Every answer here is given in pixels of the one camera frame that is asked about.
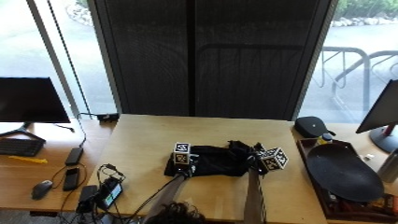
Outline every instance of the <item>phone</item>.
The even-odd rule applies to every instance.
[[[119,179],[109,177],[100,187],[100,194],[97,195],[97,206],[108,210],[116,199],[121,195],[124,189]]]
[[[77,181],[79,181],[80,169],[79,167],[67,169],[65,171],[65,181],[63,190],[73,190],[77,188]]]

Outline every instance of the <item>computer monitor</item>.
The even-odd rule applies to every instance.
[[[71,123],[49,77],[0,77],[0,122],[24,122],[0,137],[21,133],[36,139],[31,123]]]
[[[386,152],[398,148],[398,80],[390,80],[371,109],[367,113],[357,133],[370,130],[373,143]]]

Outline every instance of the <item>charger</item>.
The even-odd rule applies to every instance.
[[[104,122],[117,121],[120,119],[120,114],[97,114],[97,120]]]

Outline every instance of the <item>wooden table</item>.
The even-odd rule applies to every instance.
[[[290,122],[292,125],[292,132],[294,135],[294,139],[302,139],[302,136],[294,129],[294,123]],[[382,149],[378,148],[377,145],[373,144],[369,136],[369,132],[365,133],[356,133],[356,130],[358,128],[358,124],[352,123],[329,123],[326,124],[328,129],[334,131],[337,136],[334,139],[345,142],[350,142],[353,148],[357,151],[357,154],[363,159],[369,154],[373,155],[373,159],[363,160],[365,164],[377,172],[381,165],[383,164],[389,154]],[[385,185],[385,192],[398,195],[398,180],[395,180],[393,183],[383,183]],[[340,220],[329,220],[329,223],[348,223],[348,221],[340,221]]]
[[[282,120],[121,115],[97,164],[97,168],[113,164],[127,176],[117,200],[120,213],[131,215],[170,180],[162,171],[176,142],[226,147],[229,140],[249,146],[260,142],[266,148],[282,147],[289,157],[285,170],[261,179],[269,223],[326,223],[290,123]],[[96,175],[88,184],[99,184]],[[210,220],[240,221],[246,190],[248,174],[193,177],[180,187],[176,201],[189,202]],[[151,204],[140,215],[147,214]]]
[[[31,199],[33,186],[53,177],[56,172],[65,166],[65,159],[71,149],[77,147],[84,140],[84,133],[77,120],[72,119],[71,121],[72,123],[65,124],[65,126],[72,127],[75,133],[53,124],[36,123],[29,127],[32,133],[47,139],[45,146],[35,157],[47,159],[47,164],[19,161],[5,155],[0,156],[0,209],[59,212],[64,201],[67,201],[63,211],[75,211],[81,189],[76,189],[67,198],[69,191],[63,191],[64,182],[57,189],[49,191],[44,199],[39,201]],[[85,183],[97,164],[115,124],[100,123],[97,120],[83,120],[83,127],[87,133],[85,152],[81,157],[81,163],[87,167]],[[11,131],[20,126],[21,123],[0,123],[0,133]],[[24,138],[25,136],[16,135],[13,137]],[[55,185],[61,181],[64,173],[65,171],[55,177]]]

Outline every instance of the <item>black device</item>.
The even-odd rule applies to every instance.
[[[370,112],[365,116],[357,133],[370,131],[373,143],[386,152],[398,148],[398,80],[390,80]]]
[[[81,147],[75,147],[69,155],[67,156],[65,166],[73,166],[79,164],[79,160],[83,157],[84,149]]]
[[[294,128],[305,138],[316,138],[329,132],[324,120],[314,116],[296,119]]]
[[[49,77],[0,77],[0,122],[24,122],[0,136],[23,133],[36,139],[43,138],[28,132],[31,123],[71,123]]]
[[[0,155],[33,157],[44,143],[40,139],[1,138]]]
[[[77,188],[79,175],[80,175],[79,167],[67,169],[67,171],[65,171],[65,181],[64,181],[64,187],[63,187],[64,191],[73,190],[73,189]]]
[[[35,185],[35,187],[32,189],[32,199],[33,200],[43,199],[47,196],[51,188],[52,188],[52,181],[51,180],[44,180],[37,185]]]
[[[97,191],[99,191],[97,185],[88,185],[83,187],[76,213],[89,213],[92,211],[93,198],[97,194]]]
[[[100,186],[96,196],[96,204],[103,210],[108,210],[116,199],[121,195],[123,182],[119,178],[111,176]]]

